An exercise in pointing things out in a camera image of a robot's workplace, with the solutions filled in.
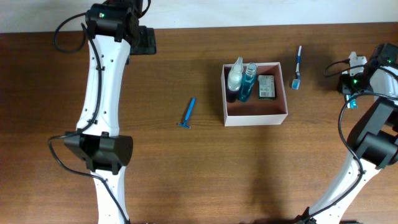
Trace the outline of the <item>green white toothpaste tube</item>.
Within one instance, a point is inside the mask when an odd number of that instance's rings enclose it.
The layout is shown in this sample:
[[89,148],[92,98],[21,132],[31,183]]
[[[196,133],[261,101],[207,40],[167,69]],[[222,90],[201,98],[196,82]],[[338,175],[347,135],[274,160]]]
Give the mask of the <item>green white toothpaste tube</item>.
[[355,109],[358,107],[358,104],[355,99],[352,100],[353,95],[345,95],[345,102],[348,102],[347,108]]

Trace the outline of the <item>blue white toothbrush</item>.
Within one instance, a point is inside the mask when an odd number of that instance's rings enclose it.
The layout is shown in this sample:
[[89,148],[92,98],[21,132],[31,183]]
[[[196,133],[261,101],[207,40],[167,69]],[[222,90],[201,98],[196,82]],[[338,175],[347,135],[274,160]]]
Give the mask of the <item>blue white toothbrush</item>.
[[297,52],[297,63],[295,68],[296,77],[292,81],[292,89],[298,90],[300,86],[300,64],[301,64],[302,46],[300,45]]

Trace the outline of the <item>green soap box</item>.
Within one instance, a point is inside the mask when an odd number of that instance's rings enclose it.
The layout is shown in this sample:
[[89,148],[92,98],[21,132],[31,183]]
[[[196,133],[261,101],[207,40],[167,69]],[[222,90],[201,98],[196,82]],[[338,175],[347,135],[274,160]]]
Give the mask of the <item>green soap box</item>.
[[259,99],[276,99],[275,77],[273,75],[259,75],[257,80],[259,84]]

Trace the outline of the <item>blue disposable razor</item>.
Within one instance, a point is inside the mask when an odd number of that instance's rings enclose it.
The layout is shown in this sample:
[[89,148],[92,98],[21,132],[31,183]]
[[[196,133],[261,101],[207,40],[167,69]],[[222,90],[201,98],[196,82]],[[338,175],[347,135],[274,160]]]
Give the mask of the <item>blue disposable razor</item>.
[[190,104],[188,106],[187,112],[185,114],[184,120],[182,123],[178,123],[177,126],[182,127],[182,128],[186,128],[186,129],[190,129],[190,126],[188,125],[188,120],[190,119],[191,113],[193,111],[193,108],[195,106],[196,103],[196,98],[192,98],[190,101]]

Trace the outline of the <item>clear spray bottle dark liquid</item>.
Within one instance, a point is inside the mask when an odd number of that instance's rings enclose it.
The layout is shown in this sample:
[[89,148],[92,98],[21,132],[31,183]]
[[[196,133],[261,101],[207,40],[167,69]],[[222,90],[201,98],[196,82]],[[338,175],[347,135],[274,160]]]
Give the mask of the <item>clear spray bottle dark liquid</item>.
[[238,57],[228,73],[226,100],[229,103],[234,103],[238,98],[243,79],[243,68],[243,58]]

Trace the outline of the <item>teal mouthwash bottle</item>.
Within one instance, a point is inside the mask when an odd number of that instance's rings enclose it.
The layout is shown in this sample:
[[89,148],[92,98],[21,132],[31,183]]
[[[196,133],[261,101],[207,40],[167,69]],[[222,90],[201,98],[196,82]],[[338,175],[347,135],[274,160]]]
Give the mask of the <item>teal mouthwash bottle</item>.
[[249,63],[243,75],[241,88],[239,90],[238,100],[246,102],[251,95],[253,85],[257,77],[257,65]]

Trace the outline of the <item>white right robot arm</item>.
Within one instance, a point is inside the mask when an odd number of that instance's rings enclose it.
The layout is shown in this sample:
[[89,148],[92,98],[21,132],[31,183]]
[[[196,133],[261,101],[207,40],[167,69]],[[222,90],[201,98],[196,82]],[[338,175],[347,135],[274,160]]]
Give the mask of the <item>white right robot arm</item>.
[[342,130],[345,110],[362,96],[374,103],[347,137],[340,135],[347,158],[321,199],[296,217],[296,223],[341,223],[361,189],[381,170],[397,163],[397,46],[379,44],[370,58],[352,52],[349,68],[336,73],[337,90],[345,98],[339,113]]

